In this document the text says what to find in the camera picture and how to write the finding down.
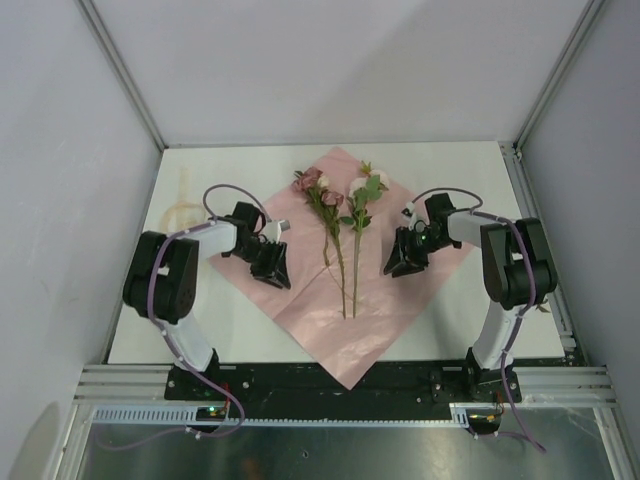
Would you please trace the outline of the pink wrapping paper sheet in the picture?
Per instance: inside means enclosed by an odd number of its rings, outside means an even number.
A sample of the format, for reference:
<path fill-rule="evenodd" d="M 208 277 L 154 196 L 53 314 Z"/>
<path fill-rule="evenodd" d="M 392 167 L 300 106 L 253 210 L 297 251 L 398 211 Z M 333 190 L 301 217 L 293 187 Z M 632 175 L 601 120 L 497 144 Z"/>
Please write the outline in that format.
<path fill-rule="evenodd" d="M 325 232 L 305 197 L 292 188 L 296 171 L 321 170 L 346 193 L 369 162 L 390 189 L 371 207 L 361 237 L 349 227 L 339 242 Z M 379 359 L 457 359 L 475 340 L 485 312 L 477 257 L 469 246 L 430 257 L 421 273 L 383 273 L 405 205 L 424 190 L 450 186 L 461 165 L 449 149 L 427 144 L 257 147 L 216 150 L 202 173 L 217 213 L 243 187 L 291 228 L 291 285 L 279 290 L 252 278 L 241 260 L 214 257 L 199 287 L 199 319 L 226 361 L 314 360 L 352 387 Z"/>

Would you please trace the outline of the light pink rose stem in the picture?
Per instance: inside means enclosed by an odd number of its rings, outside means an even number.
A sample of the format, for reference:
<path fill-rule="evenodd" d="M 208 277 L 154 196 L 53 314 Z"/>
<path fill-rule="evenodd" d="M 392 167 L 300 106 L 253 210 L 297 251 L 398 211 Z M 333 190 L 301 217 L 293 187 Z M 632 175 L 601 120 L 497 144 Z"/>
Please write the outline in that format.
<path fill-rule="evenodd" d="M 341 218 L 341 222 L 350 227 L 354 233 L 353 248 L 353 287 L 352 317 L 356 318 L 359 305 L 359 267 L 360 253 L 364 230 L 371 224 L 370 204 L 380 200 L 390 189 L 388 175 L 372 166 L 371 162 L 361 161 L 359 173 L 351 182 L 347 195 L 349 215 Z"/>

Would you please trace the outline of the dark pink rose stem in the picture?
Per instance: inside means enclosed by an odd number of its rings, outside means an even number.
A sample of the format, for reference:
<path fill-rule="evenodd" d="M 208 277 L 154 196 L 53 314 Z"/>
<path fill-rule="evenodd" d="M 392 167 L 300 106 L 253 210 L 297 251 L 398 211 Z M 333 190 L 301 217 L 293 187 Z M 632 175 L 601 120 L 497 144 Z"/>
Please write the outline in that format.
<path fill-rule="evenodd" d="M 338 263 L 338 285 L 341 293 L 342 317 L 346 318 L 345 264 L 340 241 L 339 221 L 339 213 L 344 202 L 344 196 L 333 190 L 327 174 L 314 166 L 309 167 L 305 171 L 295 171 L 292 188 L 304 196 L 306 204 L 312 209 L 324 227 L 325 244 L 323 247 L 323 258 L 327 269 L 329 269 L 331 265 L 328 256 L 329 245 L 334 247 Z"/>

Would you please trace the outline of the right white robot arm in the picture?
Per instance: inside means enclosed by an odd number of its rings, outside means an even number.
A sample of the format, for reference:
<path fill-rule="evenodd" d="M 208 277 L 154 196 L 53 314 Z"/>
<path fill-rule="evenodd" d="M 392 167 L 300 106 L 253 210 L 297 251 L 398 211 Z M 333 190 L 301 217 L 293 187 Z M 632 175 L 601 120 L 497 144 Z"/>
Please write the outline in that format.
<path fill-rule="evenodd" d="M 451 189 L 439 187 L 417 196 L 402 214 L 384 273 L 394 278 L 427 269 L 432 254 L 465 244 L 481 251 L 482 278 L 490 299 L 479 337 L 459 366 L 442 366 L 429 373 L 432 399 L 437 403 L 516 400 L 519 384 L 513 371 L 512 349 L 526 314 L 553 293 L 558 284 L 548 241 L 537 218 L 511 221 L 482 211 L 483 201 L 457 208 Z"/>

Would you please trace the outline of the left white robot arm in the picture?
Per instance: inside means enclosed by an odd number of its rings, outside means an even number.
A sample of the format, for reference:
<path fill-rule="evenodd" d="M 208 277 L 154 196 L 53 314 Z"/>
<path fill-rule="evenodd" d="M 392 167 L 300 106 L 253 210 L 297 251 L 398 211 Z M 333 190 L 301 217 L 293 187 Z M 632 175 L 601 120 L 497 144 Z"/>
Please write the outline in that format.
<path fill-rule="evenodd" d="M 185 385 L 197 398 L 210 399 L 221 387 L 217 352 L 193 311 L 200 264 L 216 255 L 235 256 L 248 264 L 255 280 L 289 289 L 287 244 L 281 240 L 289 229 L 287 220 L 272 220 L 258 207 L 239 202 L 230 215 L 172 234 L 145 231 L 139 237 L 123 302 L 160 331 L 176 365 L 189 371 Z"/>

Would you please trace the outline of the cream ribbon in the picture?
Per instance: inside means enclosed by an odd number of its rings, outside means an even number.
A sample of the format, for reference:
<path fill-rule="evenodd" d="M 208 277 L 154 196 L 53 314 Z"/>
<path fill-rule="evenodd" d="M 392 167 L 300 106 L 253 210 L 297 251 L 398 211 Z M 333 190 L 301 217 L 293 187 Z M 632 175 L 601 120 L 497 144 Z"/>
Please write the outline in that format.
<path fill-rule="evenodd" d="M 179 172 L 177 200 L 162 215 L 160 230 L 172 233 L 201 224 L 205 219 L 204 207 L 190 200 L 190 171 L 182 167 Z"/>

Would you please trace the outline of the small dry leaf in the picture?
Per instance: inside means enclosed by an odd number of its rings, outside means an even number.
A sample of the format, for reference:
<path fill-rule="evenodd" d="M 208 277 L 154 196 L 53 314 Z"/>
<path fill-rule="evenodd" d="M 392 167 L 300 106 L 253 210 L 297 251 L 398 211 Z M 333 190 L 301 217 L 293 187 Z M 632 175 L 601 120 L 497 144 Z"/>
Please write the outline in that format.
<path fill-rule="evenodd" d="M 535 306 L 535 310 L 545 314 L 550 313 L 551 308 L 549 305 L 549 300 L 547 298 L 544 298 L 539 304 Z"/>

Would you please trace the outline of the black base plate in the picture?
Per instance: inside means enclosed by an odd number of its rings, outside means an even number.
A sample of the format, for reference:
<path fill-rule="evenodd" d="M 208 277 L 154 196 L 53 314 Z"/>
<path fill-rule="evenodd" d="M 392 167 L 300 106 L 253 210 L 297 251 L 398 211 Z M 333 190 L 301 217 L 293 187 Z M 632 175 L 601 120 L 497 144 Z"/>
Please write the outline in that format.
<path fill-rule="evenodd" d="M 254 421 L 445 420 L 453 403 L 522 400 L 512 369 L 477 373 L 464 360 L 377 362 L 351 389 L 317 363 L 222 364 L 212 380 Z"/>

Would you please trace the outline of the aluminium frame rail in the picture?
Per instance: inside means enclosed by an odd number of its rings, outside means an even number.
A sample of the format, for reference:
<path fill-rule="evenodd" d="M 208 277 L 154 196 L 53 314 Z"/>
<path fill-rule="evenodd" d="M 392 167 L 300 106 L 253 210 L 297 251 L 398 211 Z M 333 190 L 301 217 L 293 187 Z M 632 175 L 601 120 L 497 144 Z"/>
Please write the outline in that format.
<path fill-rule="evenodd" d="M 77 404 L 163 402 L 169 365 L 87 365 L 74 394 Z"/>

